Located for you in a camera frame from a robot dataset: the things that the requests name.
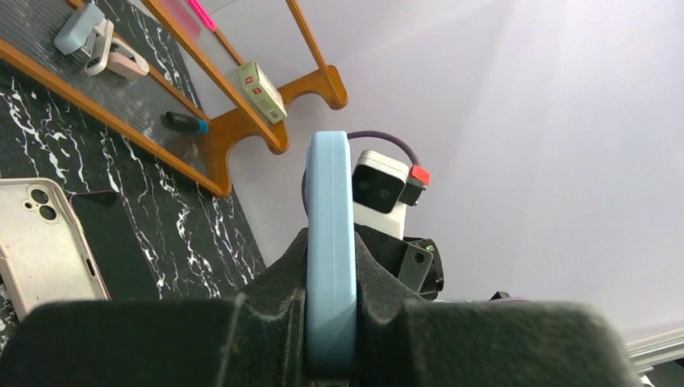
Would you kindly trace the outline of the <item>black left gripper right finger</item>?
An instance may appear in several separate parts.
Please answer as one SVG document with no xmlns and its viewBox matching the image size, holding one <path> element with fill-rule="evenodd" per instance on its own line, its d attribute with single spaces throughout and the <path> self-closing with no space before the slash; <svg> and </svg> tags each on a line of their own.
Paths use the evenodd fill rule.
<svg viewBox="0 0 684 387">
<path fill-rule="evenodd" d="M 566 302 L 428 302 L 357 254 L 358 386 L 638 386 L 622 339 Z"/>
</svg>

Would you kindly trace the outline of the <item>phone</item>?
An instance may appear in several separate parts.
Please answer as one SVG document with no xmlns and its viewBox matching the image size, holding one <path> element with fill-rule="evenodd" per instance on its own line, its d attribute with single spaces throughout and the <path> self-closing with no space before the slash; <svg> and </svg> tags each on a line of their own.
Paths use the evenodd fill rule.
<svg viewBox="0 0 684 387">
<path fill-rule="evenodd" d="M 307 150 L 307 367 L 327 379 L 353 370 L 357 268 L 352 178 L 344 131 L 319 131 Z"/>
</svg>

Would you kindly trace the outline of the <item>purple edged smartphone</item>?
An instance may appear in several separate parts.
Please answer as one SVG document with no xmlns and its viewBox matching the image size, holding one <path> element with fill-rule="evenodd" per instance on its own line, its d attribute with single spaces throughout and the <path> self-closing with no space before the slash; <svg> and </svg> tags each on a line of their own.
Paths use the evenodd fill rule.
<svg viewBox="0 0 684 387">
<path fill-rule="evenodd" d="M 70 204 L 78 217 L 110 299 L 157 300 L 160 296 L 119 193 L 75 194 Z"/>
</svg>

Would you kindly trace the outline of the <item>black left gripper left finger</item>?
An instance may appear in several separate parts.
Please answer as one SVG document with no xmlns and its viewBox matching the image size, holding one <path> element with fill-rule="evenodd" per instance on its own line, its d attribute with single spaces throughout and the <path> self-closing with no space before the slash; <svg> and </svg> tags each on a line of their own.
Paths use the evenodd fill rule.
<svg viewBox="0 0 684 387">
<path fill-rule="evenodd" d="M 307 232 L 230 298 L 57 302 L 1 355 L 4 386 L 300 386 Z"/>
</svg>

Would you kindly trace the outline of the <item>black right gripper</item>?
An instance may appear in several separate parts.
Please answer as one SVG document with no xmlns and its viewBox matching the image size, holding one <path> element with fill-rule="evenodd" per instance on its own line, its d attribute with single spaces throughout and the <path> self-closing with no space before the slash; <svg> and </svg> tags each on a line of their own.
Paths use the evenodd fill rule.
<svg viewBox="0 0 684 387">
<path fill-rule="evenodd" d="M 355 231 L 373 258 L 407 288 L 424 299 L 437 299 L 444 288 L 444 270 L 432 239 L 398 239 L 358 224 Z"/>
</svg>

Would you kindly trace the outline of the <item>beige pink phone case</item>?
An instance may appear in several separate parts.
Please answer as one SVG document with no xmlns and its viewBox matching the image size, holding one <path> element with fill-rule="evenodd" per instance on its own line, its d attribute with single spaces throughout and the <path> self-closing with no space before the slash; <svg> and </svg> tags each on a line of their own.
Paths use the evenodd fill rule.
<svg viewBox="0 0 684 387">
<path fill-rule="evenodd" d="M 110 297 L 65 192 L 42 177 L 1 180 L 1 276 L 18 319 L 48 303 Z"/>
</svg>

